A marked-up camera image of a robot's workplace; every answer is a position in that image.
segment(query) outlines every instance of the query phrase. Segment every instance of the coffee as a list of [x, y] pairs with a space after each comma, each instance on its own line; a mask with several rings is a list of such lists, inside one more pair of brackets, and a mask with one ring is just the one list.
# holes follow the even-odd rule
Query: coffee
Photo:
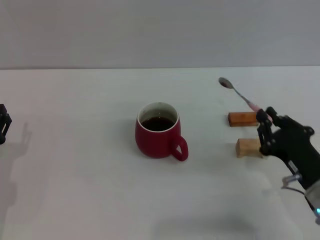
[[150, 131], [160, 132], [171, 128], [175, 123], [168, 118], [155, 116], [145, 120], [141, 124]]

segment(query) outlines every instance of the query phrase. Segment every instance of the mug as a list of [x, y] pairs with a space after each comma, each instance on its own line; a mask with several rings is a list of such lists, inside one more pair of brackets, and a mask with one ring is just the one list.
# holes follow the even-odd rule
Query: mug
[[[161, 119], [165, 123], [172, 123], [167, 125], [168, 129], [157, 129], [166, 127], [166, 125], [157, 125]], [[155, 121], [153, 129], [147, 128], [147, 121]], [[183, 162], [189, 155], [187, 142], [181, 136], [179, 114], [168, 103], [150, 103], [139, 111], [135, 123], [135, 141], [140, 151], [151, 158], [158, 159], [173, 155], [177, 160]]]

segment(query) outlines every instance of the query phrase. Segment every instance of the spoon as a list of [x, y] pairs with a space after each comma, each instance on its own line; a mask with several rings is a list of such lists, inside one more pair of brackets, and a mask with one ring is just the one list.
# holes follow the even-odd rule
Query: spoon
[[224, 78], [224, 77], [219, 77], [219, 83], [227, 88], [227, 89], [233, 89], [245, 102], [246, 104], [248, 104], [248, 106], [254, 111], [254, 112], [258, 112], [261, 107], [259, 107], [258, 105], [255, 105], [254, 103], [252, 103], [251, 101], [249, 101], [246, 97], [244, 97], [240, 92], [237, 91], [237, 89], [235, 89], [235, 87], [232, 85], [232, 83]]

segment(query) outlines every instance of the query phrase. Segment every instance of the orange wooden block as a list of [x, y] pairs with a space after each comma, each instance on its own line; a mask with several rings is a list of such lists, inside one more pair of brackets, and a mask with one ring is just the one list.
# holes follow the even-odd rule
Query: orange wooden block
[[228, 120], [230, 127], [251, 127], [258, 125], [254, 111], [229, 112]]
[[236, 156], [242, 158], [244, 156], [262, 158], [259, 152], [260, 141], [256, 138], [240, 138], [235, 145]]

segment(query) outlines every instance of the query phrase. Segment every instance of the white table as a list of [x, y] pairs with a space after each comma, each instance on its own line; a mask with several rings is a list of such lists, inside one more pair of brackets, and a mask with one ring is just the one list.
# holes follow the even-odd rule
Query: white table
[[[13, 120], [0, 146], [0, 239], [317, 239], [304, 197], [280, 190], [285, 165], [235, 157], [237, 139], [257, 131], [227, 125], [249, 108], [221, 76], [320, 133], [320, 67], [0, 71]], [[136, 146], [136, 114], [156, 101], [180, 114], [184, 163]]]

